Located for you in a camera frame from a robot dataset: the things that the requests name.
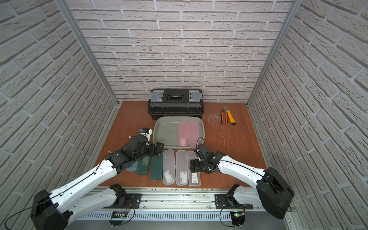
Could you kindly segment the clear rectangular pencil case barcode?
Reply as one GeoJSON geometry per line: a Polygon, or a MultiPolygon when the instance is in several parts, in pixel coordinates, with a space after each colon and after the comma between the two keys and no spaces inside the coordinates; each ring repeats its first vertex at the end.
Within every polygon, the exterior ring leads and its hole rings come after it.
{"type": "Polygon", "coordinates": [[[189,178],[189,186],[200,186],[201,185],[201,178],[200,172],[192,172],[191,171],[191,163],[194,163],[194,160],[198,160],[194,151],[188,151],[188,178],[189,178]]]}

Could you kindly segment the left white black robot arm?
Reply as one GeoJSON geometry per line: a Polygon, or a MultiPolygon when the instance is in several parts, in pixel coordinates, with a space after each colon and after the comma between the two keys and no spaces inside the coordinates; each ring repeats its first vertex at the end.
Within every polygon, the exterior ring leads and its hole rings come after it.
{"type": "Polygon", "coordinates": [[[137,134],[120,149],[107,154],[99,165],[72,182],[51,192],[42,190],[37,193],[30,214],[35,228],[64,230],[75,220],[98,209],[126,208],[129,205],[127,193],[119,184],[98,194],[86,194],[144,157],[161,155],[164,144],[153,144],[149,138],[149,134],[137,134]]]}

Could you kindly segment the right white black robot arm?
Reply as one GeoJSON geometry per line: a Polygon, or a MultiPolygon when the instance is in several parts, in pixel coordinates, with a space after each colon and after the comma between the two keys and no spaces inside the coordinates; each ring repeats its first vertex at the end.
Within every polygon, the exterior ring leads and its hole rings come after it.
{"type": "Polygon", "coordinates": [[[242,206],[263,207],[270,215],[283,219],[291,211],[294,191],[274,168],[255,168],[222,152],[213,153],[204,144],[195,150],[196,158],[190,160],[189,169],[192,173],[214,172],[230,175],[256,190],[255,194],[246,191],[241,185],[234,185],[217,204],[218,209],[239,209],[242,206]]]}

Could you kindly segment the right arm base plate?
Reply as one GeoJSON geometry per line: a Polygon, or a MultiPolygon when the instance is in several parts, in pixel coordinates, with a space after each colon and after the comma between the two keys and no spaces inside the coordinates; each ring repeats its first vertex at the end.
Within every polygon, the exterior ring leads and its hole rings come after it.
{"type": "Polygon", "coordinates": [[[216,209],[254,209],[253,205],[242,205],[228,194],[215,194],[214,197],[216,209]]]}

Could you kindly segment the pink pencil case with label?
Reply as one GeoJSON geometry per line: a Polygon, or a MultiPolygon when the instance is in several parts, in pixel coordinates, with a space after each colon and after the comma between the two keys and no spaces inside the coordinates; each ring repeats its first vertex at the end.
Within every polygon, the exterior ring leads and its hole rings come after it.
{"type": "Polygon", "coordinates": [[[178,147],[188,146],[188,133],[189,133],[189,123],[180,122],[178,127],[177,144],[178,147]]]}

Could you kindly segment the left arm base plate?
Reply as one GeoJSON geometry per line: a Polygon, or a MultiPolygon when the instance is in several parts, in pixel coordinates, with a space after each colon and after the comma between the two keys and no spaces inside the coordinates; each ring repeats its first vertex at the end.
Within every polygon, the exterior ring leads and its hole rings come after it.
{"type": "Polygon", "coordinates": [[[126,209],[131,206],[134,209],[138,209],[140,206],[142,194],[125,194],[119,195],[116,201],[105,209],[126,209]]]}

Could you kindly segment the clear pencil case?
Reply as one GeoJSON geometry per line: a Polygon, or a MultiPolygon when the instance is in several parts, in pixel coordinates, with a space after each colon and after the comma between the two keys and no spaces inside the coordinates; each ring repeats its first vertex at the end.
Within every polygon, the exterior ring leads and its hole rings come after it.
{"type": "Polygon", "coordinates": [[[176,152],[176,184],[178,186],[188,184],[188,154],[185,150],[176,152]]]}
{"type": "Polygon", "coordinates": [[[175,154],[174,150],[167,149],[163,152],[163,183],[165,185],[175,184],[175,154]]]}

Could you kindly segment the plain pink pencil case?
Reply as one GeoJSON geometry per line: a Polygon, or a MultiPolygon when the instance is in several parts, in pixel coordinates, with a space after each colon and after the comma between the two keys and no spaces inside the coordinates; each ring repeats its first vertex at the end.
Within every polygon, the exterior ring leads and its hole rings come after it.
{"type": "Polygon", "coordinates": [[[188,126],[188,136],[187,136],[188,146],[196,147],[198,138],[199,138],[199,123],[190,122],[188,126]]]}

